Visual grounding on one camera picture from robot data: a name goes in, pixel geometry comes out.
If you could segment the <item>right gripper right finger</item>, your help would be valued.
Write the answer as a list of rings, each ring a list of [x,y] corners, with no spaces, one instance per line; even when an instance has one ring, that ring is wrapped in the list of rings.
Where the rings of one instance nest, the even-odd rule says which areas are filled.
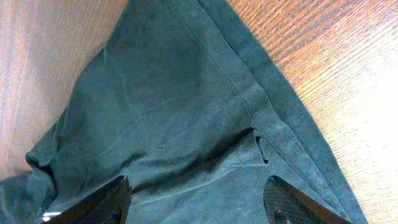
[[[266,180],[263,203],[271,224],[351,224],[276,175]]]

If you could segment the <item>dark green Nike t-shirt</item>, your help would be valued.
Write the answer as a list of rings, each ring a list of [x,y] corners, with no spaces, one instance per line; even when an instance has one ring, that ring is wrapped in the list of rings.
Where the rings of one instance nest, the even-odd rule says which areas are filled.
[[[267,223],[268,177],[366,217],[313,118],[226,1],[130,1],[59,120],[1,182],[34,223],[126,175],[128,223]]]

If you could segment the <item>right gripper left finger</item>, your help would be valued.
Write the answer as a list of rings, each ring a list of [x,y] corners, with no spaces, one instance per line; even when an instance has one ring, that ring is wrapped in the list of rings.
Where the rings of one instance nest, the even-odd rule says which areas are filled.
[[[45,224],[125,224],[132,188],[120,175],[59,215],[43,217]]]

